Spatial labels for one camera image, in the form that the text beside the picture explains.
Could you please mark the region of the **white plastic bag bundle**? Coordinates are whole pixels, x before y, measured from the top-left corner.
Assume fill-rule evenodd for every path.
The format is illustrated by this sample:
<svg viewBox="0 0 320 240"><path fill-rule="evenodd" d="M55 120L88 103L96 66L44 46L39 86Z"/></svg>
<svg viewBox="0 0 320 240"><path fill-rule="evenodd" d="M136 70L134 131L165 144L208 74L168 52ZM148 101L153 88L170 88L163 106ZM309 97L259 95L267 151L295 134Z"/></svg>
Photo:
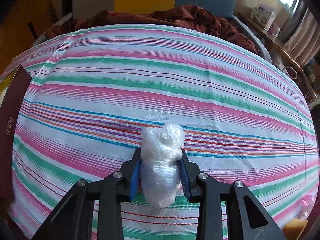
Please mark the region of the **white plastic bag bundle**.
<svg viewBox="0 0 320 240"><path fill-rule="evenodd" d="M177 124L142 130L140 183L145 200L153 208L173 204L182 187L178 161L184 140L185 133Z"/></svg>

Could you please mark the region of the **yellow sponge block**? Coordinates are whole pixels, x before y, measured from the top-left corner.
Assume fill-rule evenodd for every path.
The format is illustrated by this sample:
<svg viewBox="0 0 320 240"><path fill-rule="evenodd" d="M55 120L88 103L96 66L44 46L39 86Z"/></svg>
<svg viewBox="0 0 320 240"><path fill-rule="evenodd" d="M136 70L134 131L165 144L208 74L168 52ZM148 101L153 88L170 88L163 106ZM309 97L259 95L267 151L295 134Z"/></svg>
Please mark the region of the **yellow sponge block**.
<svg viewBox="0 0 320 240"><path fill-rule="evenodd" d="M308 223L307 219L294 218L289 223L287 223L283 228L283 233L288 240L297 240L303 233L306 225Z"/></svg>

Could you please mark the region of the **striped bed cover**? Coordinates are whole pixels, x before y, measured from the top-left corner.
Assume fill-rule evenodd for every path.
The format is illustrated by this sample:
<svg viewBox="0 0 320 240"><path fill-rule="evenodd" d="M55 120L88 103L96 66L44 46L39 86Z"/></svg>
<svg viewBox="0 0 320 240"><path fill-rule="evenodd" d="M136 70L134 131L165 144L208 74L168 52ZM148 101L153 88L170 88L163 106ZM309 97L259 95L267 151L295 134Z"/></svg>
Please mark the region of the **striped bed cover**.
<svg viewBox="0 0 320 240"><path fill-rule="evenodd" d="M31 76L12 153L12 220L31 238L79 179L118 170L141 131L185 132L201 171L241 180L279 227L319 185L317 138L295 82L258 55L194 30L120 24L65 34L12 59Z"/></svg>

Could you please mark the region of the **wooden side desk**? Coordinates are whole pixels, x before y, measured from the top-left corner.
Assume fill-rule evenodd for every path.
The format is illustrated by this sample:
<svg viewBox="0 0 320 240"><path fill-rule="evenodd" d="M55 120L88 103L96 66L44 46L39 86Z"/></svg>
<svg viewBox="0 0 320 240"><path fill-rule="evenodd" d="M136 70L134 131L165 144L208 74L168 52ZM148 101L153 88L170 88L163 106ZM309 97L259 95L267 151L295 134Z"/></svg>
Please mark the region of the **wooden side desk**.
<svg viewBox="0 0 320 240"><path fill-rule="evenodd" d="M311 100L308 101L308 104L312 102L316 102L318 100L318 94L313 89L310 81L308 80L303 67L298 64L290 53L284 48L284 45L273 35L269 34L262 26L254 22L252 19L246 17L243 14L239 14L240 20L243 20L246 24L249 24L252 28L254 28L263 38L267 39L268 42L272 43L272 47L281 53L281 55L290 63L290 66L297 72L298 77L303 81L304 85L307 89L306 97L311 97Z"/></svg>

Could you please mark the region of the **pink patterned curtain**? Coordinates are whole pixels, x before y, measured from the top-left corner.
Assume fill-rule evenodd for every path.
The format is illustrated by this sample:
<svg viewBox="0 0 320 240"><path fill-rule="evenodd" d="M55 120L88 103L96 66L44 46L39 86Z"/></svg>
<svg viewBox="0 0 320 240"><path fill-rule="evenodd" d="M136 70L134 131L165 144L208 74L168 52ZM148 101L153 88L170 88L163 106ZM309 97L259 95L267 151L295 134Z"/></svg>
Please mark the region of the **pink patterned curtain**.
<svg viewBox="0 0 320 240"><path fill-rule="evenodd" d="M280 31L284 49L301 66L319 52L319 24L303 0Z"/></svg>

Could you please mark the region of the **dark red blanket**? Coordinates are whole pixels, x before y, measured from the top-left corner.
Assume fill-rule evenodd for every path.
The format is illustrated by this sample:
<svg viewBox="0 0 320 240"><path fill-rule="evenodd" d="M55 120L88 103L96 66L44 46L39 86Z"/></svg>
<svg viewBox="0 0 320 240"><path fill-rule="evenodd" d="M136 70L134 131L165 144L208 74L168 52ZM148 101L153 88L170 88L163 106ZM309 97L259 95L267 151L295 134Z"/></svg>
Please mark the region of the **dark red blanket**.
<svg viewBox="0 0 320 240"><path fill-rule="evenodd" d="M47 29L44 36L49 40L80 29L114 24L157 24L187 28L221 38L257 53L253 41L240 33L225 18L216 17L208 10L196 5L182 5L165 11L154 11L150 14L103 10L93 18L68 20L62 25L54 25Z"/></svg>

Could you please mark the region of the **white appliance box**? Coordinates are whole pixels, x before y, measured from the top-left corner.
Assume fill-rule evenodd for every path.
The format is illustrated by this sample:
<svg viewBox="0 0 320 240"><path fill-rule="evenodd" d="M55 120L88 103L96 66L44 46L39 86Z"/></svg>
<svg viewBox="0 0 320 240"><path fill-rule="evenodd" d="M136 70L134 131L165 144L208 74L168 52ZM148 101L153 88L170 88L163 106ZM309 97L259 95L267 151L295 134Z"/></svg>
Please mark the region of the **white appliance box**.
<svg viewBox="0 0 320 240"><path fill-rule="evenodd" d="M249 16L251 20L262 26L266 31L271 27L275 17L276 13L274 9L263 3L260 3L256 8L253 8Z"/></svg>

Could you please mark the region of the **wooden wardrobe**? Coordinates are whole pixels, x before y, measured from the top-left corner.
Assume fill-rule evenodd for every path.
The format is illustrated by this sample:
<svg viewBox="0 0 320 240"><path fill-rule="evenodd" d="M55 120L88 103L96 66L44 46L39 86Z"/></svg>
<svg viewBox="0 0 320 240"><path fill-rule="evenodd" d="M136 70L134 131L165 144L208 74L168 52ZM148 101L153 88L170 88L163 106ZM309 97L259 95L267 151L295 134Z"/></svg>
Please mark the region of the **wooden wardrobe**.
<svg viewBox="0 0 320 240"><path fill-rule="evenodd" d="M56 21L52 0L16 0L1 20L1 72Z"/></svg>

